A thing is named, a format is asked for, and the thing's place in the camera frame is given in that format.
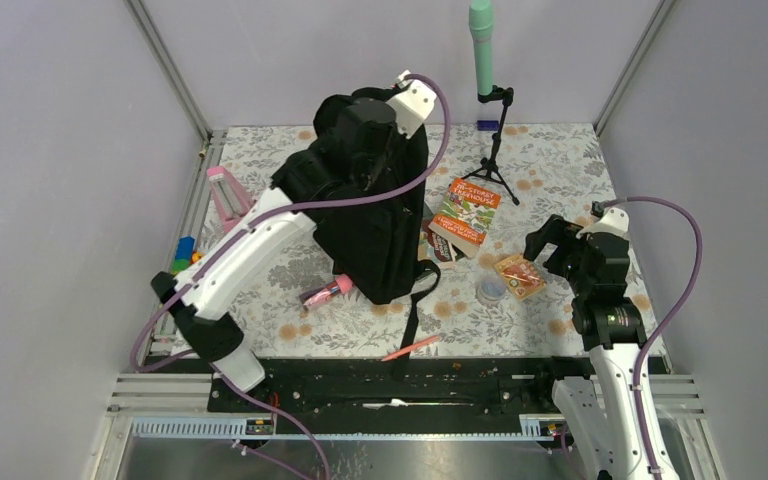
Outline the black student backpack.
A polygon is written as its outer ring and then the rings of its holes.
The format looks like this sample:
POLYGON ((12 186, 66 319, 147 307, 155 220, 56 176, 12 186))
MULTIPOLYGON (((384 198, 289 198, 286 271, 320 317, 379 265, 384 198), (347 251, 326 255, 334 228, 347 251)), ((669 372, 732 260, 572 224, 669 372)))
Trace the black student backpack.
POLYGON ((315 223, 314 240, 332 259, 335 273, 347 275, 368 300, 386 305, 410 297, 402 337, 407 346, 418 330, 418 304, 434 290, 415 290, 414 285, 425 276, 440 276, 438 267, 418 257, 430 164, 426 130, 421 126, 406 139, 396 125, 379 174, 350 174, 330 136, 338 113, 352 101, 372 98, 386 103, 394 94, 394 86, 364 87, 326 98, 313 120, 316 140, 290 155, 271 184, 295 205, 316 203, 316 208, 304 211, 315 223))

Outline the orange snack packet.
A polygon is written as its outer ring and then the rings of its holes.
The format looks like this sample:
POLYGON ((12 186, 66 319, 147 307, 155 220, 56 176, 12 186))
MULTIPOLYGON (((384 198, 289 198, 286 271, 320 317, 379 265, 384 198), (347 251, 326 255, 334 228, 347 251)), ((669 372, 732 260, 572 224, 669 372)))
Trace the orange snack packet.
POLYGON ((521 254, 510 255, 498 261, 494 270, 502 277, 517 301, 525 300, 546 286, 546 281, 536 267, 521 254))

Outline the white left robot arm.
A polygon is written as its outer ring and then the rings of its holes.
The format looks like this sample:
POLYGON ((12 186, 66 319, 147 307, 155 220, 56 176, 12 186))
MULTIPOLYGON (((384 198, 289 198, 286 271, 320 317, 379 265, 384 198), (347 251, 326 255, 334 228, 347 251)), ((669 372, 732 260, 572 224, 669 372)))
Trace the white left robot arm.
POLYGON ((400 100, 360 98, 340 107, 332 126, 291 154, 252 208, 186 270, 161 272, 152 286, 199 358, 232 385, 248 411, 269 401, 266 373, 228 309, 237 295, 289 243, 342 209, 388 201, 404 192, 386 172, 424 123, 400 100))

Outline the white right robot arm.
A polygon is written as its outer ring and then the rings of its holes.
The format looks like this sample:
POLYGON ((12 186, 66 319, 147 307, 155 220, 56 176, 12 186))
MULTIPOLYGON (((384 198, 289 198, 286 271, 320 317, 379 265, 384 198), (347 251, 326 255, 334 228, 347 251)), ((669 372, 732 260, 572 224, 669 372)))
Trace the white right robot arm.
POLYGON ((676 479, 649 382, 647 335, 627 297, 629 217, 611 208, 582 227, 559 215, 527 234, 524 258, 554 246, 545 269, 574 294, 572 320, 591 378, 552 373, 533 386, 543 410, 561 411, 587 479, 676 479))

